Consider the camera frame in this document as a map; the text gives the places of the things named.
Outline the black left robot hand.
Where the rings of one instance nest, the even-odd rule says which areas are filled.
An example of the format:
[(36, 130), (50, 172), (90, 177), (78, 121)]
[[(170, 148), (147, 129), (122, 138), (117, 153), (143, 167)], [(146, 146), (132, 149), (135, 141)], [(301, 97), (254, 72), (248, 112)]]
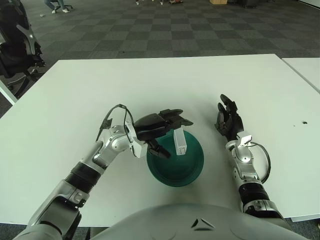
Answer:
[(193, 125), (192, 121), (181, 116), (182, 112), (182, 109), (165, 109), (146, 115), (134, 123), (137, 139), (147, 143), (147, 151), (150, 154), (162, 159), (171, 157), (171, 154), (157, 142), (157, 138), (181, 126)]

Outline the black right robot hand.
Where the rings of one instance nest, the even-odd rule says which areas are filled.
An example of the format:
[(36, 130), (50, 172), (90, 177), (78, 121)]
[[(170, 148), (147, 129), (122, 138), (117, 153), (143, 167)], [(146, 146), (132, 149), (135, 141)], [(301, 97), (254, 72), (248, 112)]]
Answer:
[(237, 139), (237, 134), (244, 131), (244, 126), (238, 108), (234, 101), (221, 94), (222, 103), (217, 104), (218, 115), (215, 123), (216, 130), (227, 139), (228, 142)]

